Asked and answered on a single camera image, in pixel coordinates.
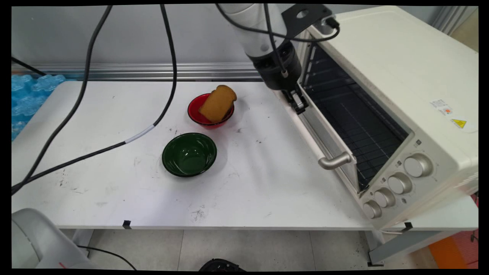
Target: oven knob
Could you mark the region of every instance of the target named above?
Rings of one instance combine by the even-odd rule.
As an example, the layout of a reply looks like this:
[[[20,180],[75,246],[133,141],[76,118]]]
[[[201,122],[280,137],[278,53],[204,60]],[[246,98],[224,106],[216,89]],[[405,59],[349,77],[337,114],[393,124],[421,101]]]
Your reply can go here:
[[[387,188],[381,188],[375,191],[374,198],[380,207],[388,207],[396,204],[394,194]]]
[[[418,178],[429,175],[433,165],[426,156],[414,154],[404,160],[404,169],[409,175]]]
[[[378,207],[378,204],[374,201],[368,201],[363,204],[363,212],[370,219],[378,218],[382,215],[382,210]]]
[[[404,194],[411,192],[413,187],[409,177],[403,173],[396,173],[387,179],[387,184],[396,194]]]

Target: blue foam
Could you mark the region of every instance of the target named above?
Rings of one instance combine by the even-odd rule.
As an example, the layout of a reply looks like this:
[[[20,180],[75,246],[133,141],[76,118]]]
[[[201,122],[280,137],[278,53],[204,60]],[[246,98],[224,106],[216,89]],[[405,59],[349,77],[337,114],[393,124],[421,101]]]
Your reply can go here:
[[[33,79],[30,75],[12,75],[12,141],[44,104],[54,89],[65,81],[63,75],[50,74]]]

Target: bread slice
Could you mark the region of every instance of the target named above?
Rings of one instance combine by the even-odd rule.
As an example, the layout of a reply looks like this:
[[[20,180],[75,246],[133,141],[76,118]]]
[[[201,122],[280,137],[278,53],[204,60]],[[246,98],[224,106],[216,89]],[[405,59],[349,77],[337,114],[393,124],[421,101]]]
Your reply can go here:
[[[200,107],[199,113],[212,123],[217,123],[224,119],[236,99],[238,98],[233,89],[226,85],[219,85]]]

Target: green bowl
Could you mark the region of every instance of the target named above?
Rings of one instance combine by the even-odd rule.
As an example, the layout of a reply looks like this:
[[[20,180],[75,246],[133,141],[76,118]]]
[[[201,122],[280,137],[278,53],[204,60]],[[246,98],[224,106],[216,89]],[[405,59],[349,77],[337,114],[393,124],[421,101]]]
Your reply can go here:
[[[173,175],[193,177],[207,171],[216,160],[216,155],[217,148],[210,137],[186,133],[165,146],[161,160]]]

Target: black mount plate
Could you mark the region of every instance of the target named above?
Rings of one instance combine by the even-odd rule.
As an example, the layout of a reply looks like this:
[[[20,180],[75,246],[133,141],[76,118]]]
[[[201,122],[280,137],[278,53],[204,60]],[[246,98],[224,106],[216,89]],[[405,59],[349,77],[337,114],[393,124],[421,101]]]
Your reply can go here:
[[[307,14],[302,18],[297,18],[301,11],[307,11]],[[287,27],[287,36],[295,37],[316,21],[332,14],[333,12],[323,4],[295,4],[284,11],[282,17]]]

